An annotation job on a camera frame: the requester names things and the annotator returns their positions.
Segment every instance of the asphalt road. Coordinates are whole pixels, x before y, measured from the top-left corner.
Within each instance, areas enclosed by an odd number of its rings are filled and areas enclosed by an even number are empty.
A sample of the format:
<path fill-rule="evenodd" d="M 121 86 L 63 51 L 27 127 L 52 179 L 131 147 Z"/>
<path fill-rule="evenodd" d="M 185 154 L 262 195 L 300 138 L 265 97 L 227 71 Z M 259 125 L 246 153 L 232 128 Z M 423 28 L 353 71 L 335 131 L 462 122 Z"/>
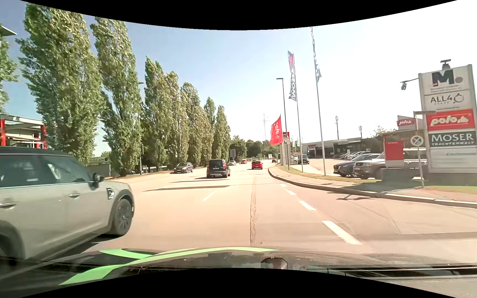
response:
<path fill-rule="evenodd" d="M 206 179 L 205 168 L 127 179 L 136 200 L 130 231 L 71 253 L 277 246 L 477 262 L 477 209 L 301 188 L 250 168 L 232 166 L 227 179 Z"/>

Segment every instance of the side mirror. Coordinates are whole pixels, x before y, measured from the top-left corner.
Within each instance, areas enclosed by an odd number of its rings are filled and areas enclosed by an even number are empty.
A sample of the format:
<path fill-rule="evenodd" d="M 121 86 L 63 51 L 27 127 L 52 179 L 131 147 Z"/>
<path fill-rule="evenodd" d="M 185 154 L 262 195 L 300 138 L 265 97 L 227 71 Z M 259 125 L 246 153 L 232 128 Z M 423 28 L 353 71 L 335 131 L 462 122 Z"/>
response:
<path fill-rule="evenodd" d="M 97 173 L 94 173 L 93 174 L 93 182 L 95 183 L 100 183 L 100 182 L 103 182 L 104 181 L 104 177 L 97 174 Z"/>

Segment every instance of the moser sign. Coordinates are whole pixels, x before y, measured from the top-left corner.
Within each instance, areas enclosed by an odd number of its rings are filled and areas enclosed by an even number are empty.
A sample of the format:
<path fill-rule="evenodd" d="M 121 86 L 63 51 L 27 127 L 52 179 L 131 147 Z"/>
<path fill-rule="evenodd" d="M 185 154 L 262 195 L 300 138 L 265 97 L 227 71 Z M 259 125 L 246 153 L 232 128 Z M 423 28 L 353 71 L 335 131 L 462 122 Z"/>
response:
<path fill-rule="evenodd" d="M 476 146 L 476 131 L 430 134 L 430 147 Z"/>
<path fill-rule="evenodd" d="M 422 74 L 424 95 L 470 89 L 468 66 Z"/>
<path fill-rule="evenodd" d="M 414 118 L 397 120 L 397 126 L 406 126 L 406 125 L 412 125 L 412 124 L 415 124 Z"/>
<path fill-rule="evenodd" d="M 429 111 L 471 109 L 470 92 L 467 90 L 426 95 L 425 107 L 425 110 Z"/>
<path fill-rule="evenodd" d="M 426 116 L 428 131 L 445 131 L 449 129 L 474 128 L 472 109 L 437 112 Z"/>

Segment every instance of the blue sky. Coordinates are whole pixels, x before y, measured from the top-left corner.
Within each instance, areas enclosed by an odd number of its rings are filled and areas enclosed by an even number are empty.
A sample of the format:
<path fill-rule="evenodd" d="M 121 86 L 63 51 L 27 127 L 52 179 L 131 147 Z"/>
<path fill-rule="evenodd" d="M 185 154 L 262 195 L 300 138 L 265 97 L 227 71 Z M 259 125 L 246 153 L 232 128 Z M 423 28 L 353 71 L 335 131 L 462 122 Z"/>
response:
<path fill-rule="evenodd" d="M 25 2 L 0 0 L 0 22 L 26 38 L 23 29 Z M 88 24 L 93 17 L 86 16 Z M 127 23 L 137 59 L 139 79 L 144 81 L 145 56 L 160 62 L 164 71 L 175 71 L 192 83 L 202 103 L 211 97 L 223 105 L 232 135 L 264 139 L 263 113 L 270 124 L 283 114 L 290 90 L 287 51 L 295 53 L 297 96 L 303 142 L 320 140 L 314 60 L 310 28 L 217 31 L 168 28 Z M 477 1 L 458 0 L 426 9 L 314 28 L 316 57 L 322 78 L 319 96 L 323 139 L 369 136 L 377 125 L 395 128 L 396 115 L 420 110 L 417 81 L 401 91 L 400 81 L 418 73 L 441 69 L 443 59 L 452 67 L 473 64 L 477 98 Z M 10 57 L 17 62 L 19 48 L 9 38 Z M 41 119 L 36 104 L 20 78 L 6 83 L 11 115 Z M 288 131 L 298 135 L 296 103 L 286 100 Z M 96 153 L 108 150 L 99 129 Z"/>

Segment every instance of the black van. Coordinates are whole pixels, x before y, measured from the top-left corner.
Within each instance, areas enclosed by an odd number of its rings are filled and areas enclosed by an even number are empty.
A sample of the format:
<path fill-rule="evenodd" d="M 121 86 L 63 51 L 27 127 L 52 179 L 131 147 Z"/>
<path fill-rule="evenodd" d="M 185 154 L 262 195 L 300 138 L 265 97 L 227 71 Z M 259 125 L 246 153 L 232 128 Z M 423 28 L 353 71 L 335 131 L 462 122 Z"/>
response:
<path fill-rule="evenodd" d="M 207 179 L 214 176 L 221 176 L 224 178 L 227 178 L 227 176 L 231 176 L 231 170 L 229 169 L 229 166 L 226 165 L 225 160 L 223 159 L 209 160 L 209 165 L 207 166 Z"/>

